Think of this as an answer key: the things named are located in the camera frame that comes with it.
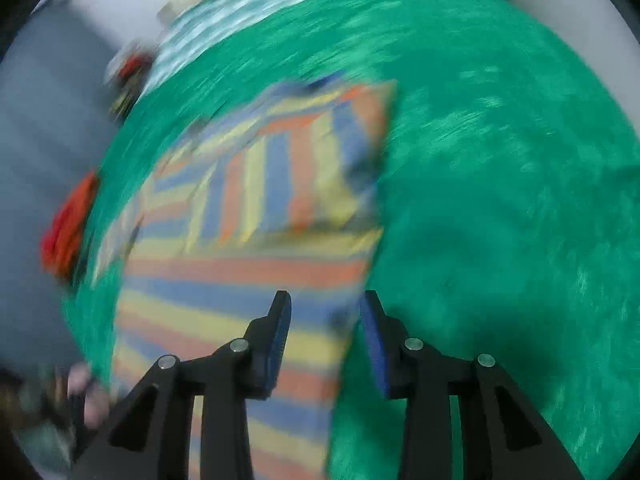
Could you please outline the person's left hand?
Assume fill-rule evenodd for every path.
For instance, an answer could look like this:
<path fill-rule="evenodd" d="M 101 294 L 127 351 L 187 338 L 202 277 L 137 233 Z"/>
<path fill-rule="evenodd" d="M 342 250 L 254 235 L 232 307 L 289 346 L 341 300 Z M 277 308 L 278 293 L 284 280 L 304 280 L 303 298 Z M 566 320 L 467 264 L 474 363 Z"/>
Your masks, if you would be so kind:
<path fill-rule="evenodd" d="M 67 406 L 77 428 L 97 430 L 111 411 L 111 398 L 90 366 L 76 363 L 67 376 Z"/>

